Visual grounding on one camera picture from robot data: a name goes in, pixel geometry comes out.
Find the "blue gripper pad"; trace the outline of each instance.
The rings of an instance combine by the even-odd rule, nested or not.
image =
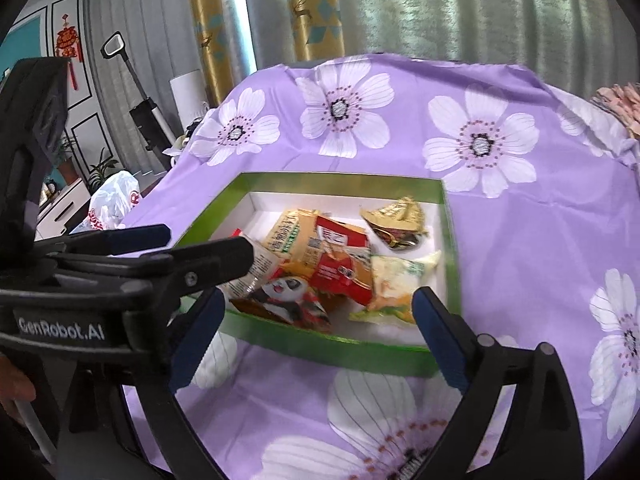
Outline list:
[[[464,394],[469,386],[465,375],[466,357],[450,329],[454,320],[436,295],[430,289],[428,294],[426,289],[423,287],[414,292],[412,309],[415,322],[447,384]]]
[[[172,394],[191,384],[204,352],[225,317],[225,297],[218,288],[204,304],[171,359],[169,390]]]

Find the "gold curtain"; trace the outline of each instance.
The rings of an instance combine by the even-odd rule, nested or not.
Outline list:
[[[219,105],[234,87],[229,59],[222,0],[191,0],[200,45],[204,76],[214,105]]]
[[[289,0],[298,60],[344,56],[339,0]]]

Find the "gray curtain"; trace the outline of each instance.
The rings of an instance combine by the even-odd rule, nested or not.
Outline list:
[[[614,0],[339,0],[347,54],[519,63],[588,97],[638,79],[638,44]],[[247,0],[258,68],[292,63],[289,0]]]
[[[129,116],[142,101],[120,57],[105,60],[104,41],[119,30],[143,88],[181,134],[169,80],[200,69],[190,0],[84,0],[95,86],[121,163],[131,173],[163,171]]]

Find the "drawer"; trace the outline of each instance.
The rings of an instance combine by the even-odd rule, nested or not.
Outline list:
[[[38,220],[38,232],[43,238],[53,238],[63,235],[66,231],[65,223],[89,199],[89,191],[84,182],[76,181],[54,202],[52,207]]]

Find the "human hand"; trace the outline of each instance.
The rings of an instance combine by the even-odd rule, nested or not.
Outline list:
[[[14,401],[31,402],[35,398],[36,389],[29,378],[12,365],[7,357],[0,355],[0,404],[8,415],[21,422]]]

